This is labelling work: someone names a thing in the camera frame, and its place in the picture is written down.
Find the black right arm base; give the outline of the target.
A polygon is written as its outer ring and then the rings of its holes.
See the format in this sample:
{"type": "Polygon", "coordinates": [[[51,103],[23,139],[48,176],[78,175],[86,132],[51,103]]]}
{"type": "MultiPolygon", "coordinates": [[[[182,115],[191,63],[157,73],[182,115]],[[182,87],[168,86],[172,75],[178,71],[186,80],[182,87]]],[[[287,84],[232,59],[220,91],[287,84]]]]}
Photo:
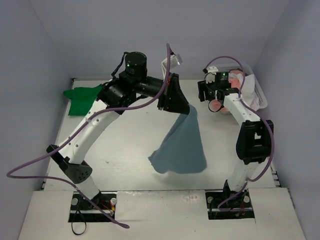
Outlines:
{"type": "Polygon", "coordinates": [[[231,191],[230,194],[225,194],[222,190],[205,191],[207,216],[209,220],[241,220],[255,218],[250,194],[247,189],[237,197],[218,207],[220,203],[231,197],[233,194],[235,194],[233,191],[231,191]]]}

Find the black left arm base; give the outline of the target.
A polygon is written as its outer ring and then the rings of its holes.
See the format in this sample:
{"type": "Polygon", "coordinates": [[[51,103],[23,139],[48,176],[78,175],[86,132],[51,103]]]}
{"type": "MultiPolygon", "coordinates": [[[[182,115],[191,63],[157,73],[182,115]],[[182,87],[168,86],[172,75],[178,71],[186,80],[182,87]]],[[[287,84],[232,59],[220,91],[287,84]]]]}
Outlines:
{"type": "MultiPolygon", "coordinates": [[[[101,208],[111,218],[115,219],[116,207],[112,205],[111,200],[117,199],[116,192],[103,191],[95,204],[101,208]]],[[[111,220],[96,209],[91,203],[85,200],[78,192],[74,192],[71,198],[69,223],[109,223],[111,220]]]]}

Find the green t shirt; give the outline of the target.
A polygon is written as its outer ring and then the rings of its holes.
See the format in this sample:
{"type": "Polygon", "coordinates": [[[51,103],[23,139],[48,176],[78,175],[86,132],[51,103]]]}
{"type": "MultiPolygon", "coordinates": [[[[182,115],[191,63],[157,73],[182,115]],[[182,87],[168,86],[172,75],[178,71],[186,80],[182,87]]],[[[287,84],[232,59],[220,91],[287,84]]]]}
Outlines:
{"type": "Polygon", "coordinates": [[[98,93],[102,90],[102,85],[95,87],[75,87],[65,90],[63,95],[70,100],[68,115],[72,117],[85,116],[91,109],[98,93]]]}

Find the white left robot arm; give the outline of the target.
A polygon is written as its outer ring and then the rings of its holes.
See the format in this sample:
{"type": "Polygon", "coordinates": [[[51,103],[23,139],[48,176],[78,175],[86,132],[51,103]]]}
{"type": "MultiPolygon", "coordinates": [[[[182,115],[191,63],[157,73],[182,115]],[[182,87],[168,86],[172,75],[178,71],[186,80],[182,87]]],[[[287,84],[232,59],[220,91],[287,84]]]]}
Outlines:
{"type": "Polygon", "coordinates": [[[190,107],[182,93],[179,75],[170,70],[182,63],[179,54],[169,52],[162,63],[164,79],[148,76],[147,57],[133,51],[124,52],[112,79],[101,84],[92,107],[68,138],[59,145],[51,144],[46,152],[76,189],[81,191],[82,204],[89,210],[100,204],[101,191],[91,176],[93,169],[85,156],[103,131],[139,99],[154,98],[157,108],[170,113],[188,114],[190,107]]]}

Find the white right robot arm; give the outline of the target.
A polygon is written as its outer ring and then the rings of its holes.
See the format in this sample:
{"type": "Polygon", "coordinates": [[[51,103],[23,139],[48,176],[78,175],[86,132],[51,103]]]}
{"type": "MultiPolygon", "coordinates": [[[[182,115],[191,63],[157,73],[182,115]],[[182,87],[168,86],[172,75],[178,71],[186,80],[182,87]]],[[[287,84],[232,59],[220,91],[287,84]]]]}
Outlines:
{"type": "Polygon", "coordinates": [[[240,126],[235,146],[239,161],[226,180],[229,189],[221,193],[222,202],[233,206],[239,201],[238,192],[242,192],[249,182],[260,180],[270,166],[275,151],[274,124],[245,103],[242,89],[232,87],[228,72],[204,72],[204,80],[197,83],[199,100],[217,100],[240,126]]]}

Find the grey-blue t shirt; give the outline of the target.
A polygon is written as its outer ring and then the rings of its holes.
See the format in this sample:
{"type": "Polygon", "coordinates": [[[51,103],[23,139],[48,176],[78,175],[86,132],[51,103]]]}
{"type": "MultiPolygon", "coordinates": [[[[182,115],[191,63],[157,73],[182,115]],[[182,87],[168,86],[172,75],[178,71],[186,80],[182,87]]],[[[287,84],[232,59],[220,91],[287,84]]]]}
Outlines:
{"type": "Polygon", "coordinates": [[[159,148],[149,157],[157,173],[198,174],[207,168],[198,113],[189,105],[188,114],[180,114],[159,148]]]}

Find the white laundry basket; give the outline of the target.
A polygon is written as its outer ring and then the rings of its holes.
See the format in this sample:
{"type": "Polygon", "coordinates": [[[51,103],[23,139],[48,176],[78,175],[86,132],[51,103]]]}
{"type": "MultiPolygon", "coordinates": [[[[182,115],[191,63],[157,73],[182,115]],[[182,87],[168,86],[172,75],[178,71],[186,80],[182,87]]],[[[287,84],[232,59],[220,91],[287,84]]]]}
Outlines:
{"type": "MultiPolygon", "coordinates": [[[[243,70],[246,74],[252,75],[254,73],[248,64],[243,63],[242,66],[243,66],[243,70]]],[[[230,72],[230,71],[237,70],[237,69],[241,70],[240,66],[237,63],[221,63],[221,64],[217,64],[217,65],[211,65],[211,66],[208,66],[207,68],[205,68],[205,70],[208,73],[230,72]]],[[[263,90],[262,90],[257,78],[255,77],[254,80],[255,80],[254,94],[258,98],[259,109],[265,109],[268,106],[268,101],[263,93],[263,90]]]]}

